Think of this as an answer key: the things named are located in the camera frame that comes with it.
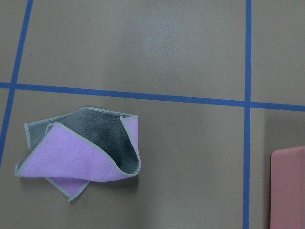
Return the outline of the pink plastic tray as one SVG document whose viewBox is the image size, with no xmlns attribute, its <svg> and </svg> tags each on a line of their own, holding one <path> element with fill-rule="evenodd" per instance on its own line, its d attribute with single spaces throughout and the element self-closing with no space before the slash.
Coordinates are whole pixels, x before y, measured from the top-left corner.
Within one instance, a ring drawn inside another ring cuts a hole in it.
<svg viewBox="0 0 305 229">
<path fill-rule="evenodd" d="M 305 147 L 276 150 L 271 155 L 270 228 L 305 227 Z"/>
</svg>

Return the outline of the purple grey cloth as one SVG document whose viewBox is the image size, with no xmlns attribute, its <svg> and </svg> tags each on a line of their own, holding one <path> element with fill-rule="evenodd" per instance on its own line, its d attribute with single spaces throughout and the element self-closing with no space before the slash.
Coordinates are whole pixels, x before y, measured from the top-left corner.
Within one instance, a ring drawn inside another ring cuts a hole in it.
<svg viewBox="0 0 305 229">
<path fill-rule="evenodd" d="M 18 177 L 43 177 L 69 200 L 90 182 L 135 177 L 141 169 L 139 118 L 95 107 L 24 125 L 30 154 Z"/>
</svg>

